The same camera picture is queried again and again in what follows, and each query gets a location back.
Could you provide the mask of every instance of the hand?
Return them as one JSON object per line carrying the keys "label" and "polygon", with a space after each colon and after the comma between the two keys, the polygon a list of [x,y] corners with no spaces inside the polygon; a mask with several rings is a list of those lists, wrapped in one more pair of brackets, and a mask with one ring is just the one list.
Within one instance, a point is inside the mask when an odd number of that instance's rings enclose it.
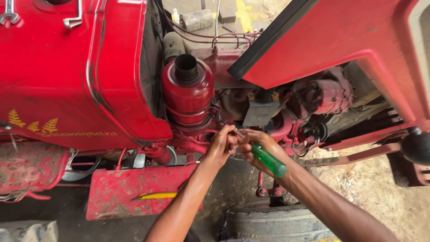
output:
{"label": "hand", "polygon": [[251,152],[251,144],[249,143],[253,142],[261,145],[263,149],[278,158],[281,162],[289,159],[284,149],[282,149],[274,139],[264,132],[250,129],[239,130],[239,132],[245,136],[245,139],[239,144],[239,149],[242,153],[243,159],[257,169],[274,177],[273,173],[263,163],[261,163],[258,158],[254,157],[254,154]]}
{"label": "hand", "polygon": [[212,143],[206,151],[204,160],[211,160],[221,168],[230,155],[236,153],[238,138],[236,135],[229,135],[236,127],[234,125],[224,125],[223,128],[213,137]]}

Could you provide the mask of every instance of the screwdriver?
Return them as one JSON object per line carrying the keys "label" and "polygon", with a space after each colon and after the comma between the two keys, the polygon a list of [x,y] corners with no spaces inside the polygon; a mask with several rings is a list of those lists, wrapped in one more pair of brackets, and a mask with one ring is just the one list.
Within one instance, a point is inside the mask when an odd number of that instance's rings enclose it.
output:
{"label": "screwdriver", "polygon": [[[234,132],[242,139],[245,138],[237,129],[234,129]],[[283,177],[285,172],[287,172],[287,166],[272,154],[264,150],[261,145],[251,143],[251,152],[261,161],[261,163],[263,163],[263,165],[269,168],[276,177]]]}

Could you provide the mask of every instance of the green screwdriver handle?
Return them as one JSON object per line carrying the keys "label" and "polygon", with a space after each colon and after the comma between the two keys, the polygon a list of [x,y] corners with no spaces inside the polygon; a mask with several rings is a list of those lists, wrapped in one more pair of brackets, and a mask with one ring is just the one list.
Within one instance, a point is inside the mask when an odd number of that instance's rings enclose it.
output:
{"label": "green screwdriver handle", "polygon": [[251,152],[257,157],[276,177],[283,177],[287,172],[287,166],[264,150],[260,145],[252,144]]}

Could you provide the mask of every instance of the tractor tire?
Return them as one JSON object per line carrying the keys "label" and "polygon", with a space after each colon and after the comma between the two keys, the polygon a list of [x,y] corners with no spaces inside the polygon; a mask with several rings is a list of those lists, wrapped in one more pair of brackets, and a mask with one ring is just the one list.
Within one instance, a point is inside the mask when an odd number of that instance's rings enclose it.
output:
{"label": "tractor tire", "polygon": [[237,205],[227,211],[234,238],[258,241],[317,241],[333,233],[302,204],[272,207],[269,200]]}

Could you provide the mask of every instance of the spanner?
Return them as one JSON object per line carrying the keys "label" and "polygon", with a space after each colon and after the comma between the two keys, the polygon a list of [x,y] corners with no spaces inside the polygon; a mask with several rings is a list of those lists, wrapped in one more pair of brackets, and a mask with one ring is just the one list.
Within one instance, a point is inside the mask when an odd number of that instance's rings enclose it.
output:
{"label": "spanner", "polygon": [[0,15],[0,24],[4,25],[6,23],[6,20],[10,19],[11,24],[16,24],[20,17],[18,14],[13,12],[13,2],[15,0],[5,0],[4,5],[4,14]]}

